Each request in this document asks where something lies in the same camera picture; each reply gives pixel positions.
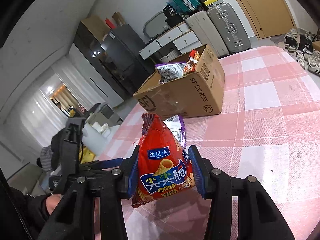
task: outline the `metal screw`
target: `metal screw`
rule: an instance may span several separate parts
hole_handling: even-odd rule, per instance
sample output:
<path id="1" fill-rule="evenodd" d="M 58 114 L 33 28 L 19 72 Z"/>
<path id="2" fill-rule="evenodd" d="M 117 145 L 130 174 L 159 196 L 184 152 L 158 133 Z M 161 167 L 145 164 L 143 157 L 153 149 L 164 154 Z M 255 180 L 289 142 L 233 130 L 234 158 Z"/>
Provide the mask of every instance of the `metal screw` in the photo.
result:
<path id="1" fill-rule="evenodd" d="M 120 169 L 113 169 L 113 170 L 111 171 L 111 173 L 112 173 L 113 175 L 119 175 L 120 172 L 121 172 Z"/>
<path id="2" fill-rule="evenodd" d="M 255 176 L 248 176 L 248 181 L 250 182 L 256 182 L 256 177 Z"/>
<path id="3" fill-rule="evenodd" d="M 212 169 L 211 172 L 212 172 L 214 175 L 219 175 L 219 174 L 221 174 L 221 170 L 219 170 L 219 169 L 217 169 L 217 168 Z"/>
<path id="4" fill-rule="evenodd" d="M 77 179 L 78 183 L 83 183 L 84 181 L 85 181 L 85 177 L 82 177 L 82 176 Z"/>

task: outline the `drawer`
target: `drawer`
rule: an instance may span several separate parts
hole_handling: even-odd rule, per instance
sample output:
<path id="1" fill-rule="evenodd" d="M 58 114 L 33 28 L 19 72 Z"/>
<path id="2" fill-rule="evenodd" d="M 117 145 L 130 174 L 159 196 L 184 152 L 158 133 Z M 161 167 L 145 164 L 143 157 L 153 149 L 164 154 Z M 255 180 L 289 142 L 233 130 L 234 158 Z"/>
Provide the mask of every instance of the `drawer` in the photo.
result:
<path id="1" fill-rule="evenodd" d="M 178 27 L 182 31 L 182 33 L 187 33 L 188 31 L 190 31 L 189 26 L 186 23 L 183 23 Z"/>
<path id="2" fill-rule="evenodd" d="M 177 49 L 180 50 L 196 41 L 199 41 L 197 36 L 193 31 L 190 31 L 182 37 L 177 38 L 175 41 L 173 41 L 173 43 L 176 45 Z"/>
<path id="3" fill-rule="evenodd" d="M 140 51 L 140 56 L 143 59 L 146 59 L 147 57 L 150 57 L 152 54 L 154 54 L 156 51 L 158 51 L 160 48 L 161 48 L 161 46 L 159 45 L 157 40 L 155 40 Z"/>
<path id="4" fill-rule="evenodd" d="M 190 44 L 190 45 L 188 45 L 188 46 L 180 49 L 180 52 L 181 52 L 182 54 L 183 54 L 183 53 L 187 53 L 187 52 L 192 51 L 193 49 L 199 48 L 199 47 L 201 47 L 201 46 L 202 46 L 201 42 L 200 42 L 200 41 L 196 41 L 196 42 L 194 42 L 194 43 L 192 43 L 192 44 Z"/>
<path id="5" fill-rule="evenodd" d="M 174 27 L 172 30 L 169 30 L 168 32 L 163 34 L 161 37 L 159 37 L 158 42 L 162 47 L 164 47 L 169 42 L 180 37 L 182 34 L 183 34 L 182 31 L 178 27 Z"/>

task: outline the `snack package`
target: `snack package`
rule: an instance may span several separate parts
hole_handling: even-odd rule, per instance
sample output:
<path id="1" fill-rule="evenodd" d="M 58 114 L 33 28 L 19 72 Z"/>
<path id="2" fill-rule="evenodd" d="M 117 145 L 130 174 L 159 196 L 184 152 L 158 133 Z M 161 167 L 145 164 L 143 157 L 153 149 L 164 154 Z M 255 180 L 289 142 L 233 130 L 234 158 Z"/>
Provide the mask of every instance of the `snack package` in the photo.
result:
<path id="1" fill-rule="evenodd" d="M 186 127 L 184 126 L 183 117 L 175 115 L 164 120 L 165 125 L 169 128 L 175 138 L 178 140 L 183 149 L 187 148 Z"/>
<path id="2" fill-rule="evenodd" d="M 196 64 L 198 63 L 199 59 L 200 59 L 199 52 L 197 50 L 192 50 L 190 52 L 189 60 L 183 69 L 183 76 L 196 70 Z"/>
<path id="3" fill-rule="evenodd" d="M 167 80 L 181 78 L 183 76 L 183 67 L 186 62 L 164 63 L 156 65 L 159 74 Z"/>
<path id="4" fill-rule="evenodd" d="M 195 185 L 191 161 L 157 114 L 143 114 L 134 208 Z"/>

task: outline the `hand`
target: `hand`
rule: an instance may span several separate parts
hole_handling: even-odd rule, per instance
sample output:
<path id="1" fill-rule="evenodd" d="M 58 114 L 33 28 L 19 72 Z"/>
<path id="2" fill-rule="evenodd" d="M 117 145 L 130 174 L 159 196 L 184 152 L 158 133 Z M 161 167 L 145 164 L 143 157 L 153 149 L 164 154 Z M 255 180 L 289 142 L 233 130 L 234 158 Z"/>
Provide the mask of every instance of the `hand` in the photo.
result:
<path id="1" fill-rule="evenodd" d="M 47 197 L 47 199 L 45 200 L 45 205 L 47 207 L 47 211 L 49 215 L 52 214 L 52 212 L 54 211 L 56 206 L 59 204 L 62 197 L 63 195 L 51 195 Z"/>

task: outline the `black sleeve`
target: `black sleeve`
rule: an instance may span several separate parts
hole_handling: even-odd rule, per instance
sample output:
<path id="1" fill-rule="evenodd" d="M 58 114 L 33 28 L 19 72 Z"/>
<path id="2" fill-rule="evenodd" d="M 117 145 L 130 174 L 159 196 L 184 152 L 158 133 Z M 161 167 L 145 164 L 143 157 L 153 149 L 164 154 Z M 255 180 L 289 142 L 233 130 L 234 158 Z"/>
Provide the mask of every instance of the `black sleeve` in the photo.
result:
<path id="1" fill-rule="evenodd" d="M 32 197 L 30 195 L 23 195 L 22 192 L 15 188 L 10 189 L 18 208 L 28 221 L 31 231 L 39 234 L 49 218 L 45 200 L 51 194 Z"/>

